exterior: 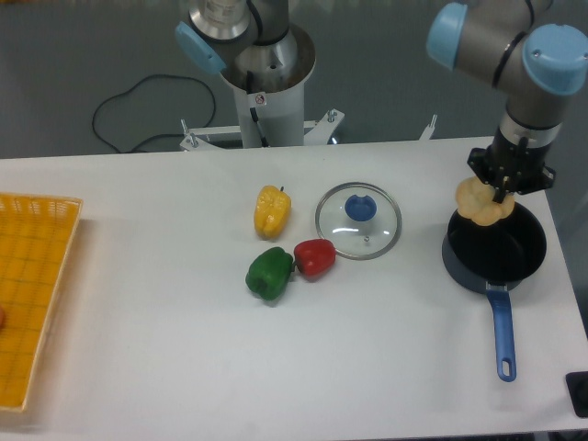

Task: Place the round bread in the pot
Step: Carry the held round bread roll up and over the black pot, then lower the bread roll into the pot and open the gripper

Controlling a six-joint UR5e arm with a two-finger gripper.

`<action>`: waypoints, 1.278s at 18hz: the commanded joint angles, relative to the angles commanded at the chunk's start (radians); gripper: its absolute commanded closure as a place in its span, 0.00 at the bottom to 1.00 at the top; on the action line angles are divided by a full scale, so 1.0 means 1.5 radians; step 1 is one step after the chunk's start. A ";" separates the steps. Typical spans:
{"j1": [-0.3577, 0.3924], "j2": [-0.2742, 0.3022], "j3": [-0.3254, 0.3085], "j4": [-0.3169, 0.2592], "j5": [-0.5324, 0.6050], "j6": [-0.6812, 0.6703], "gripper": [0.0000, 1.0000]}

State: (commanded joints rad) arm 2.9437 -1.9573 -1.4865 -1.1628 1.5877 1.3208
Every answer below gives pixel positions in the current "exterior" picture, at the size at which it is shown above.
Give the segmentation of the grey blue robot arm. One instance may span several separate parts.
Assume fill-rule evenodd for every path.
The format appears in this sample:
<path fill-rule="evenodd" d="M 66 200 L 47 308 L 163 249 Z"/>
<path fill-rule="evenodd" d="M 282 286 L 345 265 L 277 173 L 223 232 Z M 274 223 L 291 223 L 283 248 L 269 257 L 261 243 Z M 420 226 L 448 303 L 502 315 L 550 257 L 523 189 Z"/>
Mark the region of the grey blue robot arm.
<path fill-rule="evenodd" d="M 586 36 L 570 26 L 538 26 L 548 8 L 547 1 L 451 3 L 427 36 L 431 59 L 508 96 L 492 144 L 468 159 L 498 203 L 553 185 L 545 157 L 586 81 Z M 232 88 L 244 147 L 303 143 L 304 85 L 316 55 L 286 2 L 198 1 L 175 38 L 195 65 Z"/>

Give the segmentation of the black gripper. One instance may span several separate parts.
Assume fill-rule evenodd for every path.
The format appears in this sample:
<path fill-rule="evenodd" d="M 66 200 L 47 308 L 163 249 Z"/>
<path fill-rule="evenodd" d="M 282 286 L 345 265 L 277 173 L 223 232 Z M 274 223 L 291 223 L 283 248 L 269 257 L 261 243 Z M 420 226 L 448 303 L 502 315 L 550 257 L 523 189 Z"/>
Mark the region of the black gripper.
<path fill-rule="evenodd" d="M 525 195 L 553 187 L 555 170 L 545 163 L 550 147 L 550 143 L 533 147 L 527 137 L 511 142 L 495 135 L 487 148 L 473 148 L 467 163 L 483 184 L 493 187 L 492 201 L 502 203 L 511 193 Z"/>

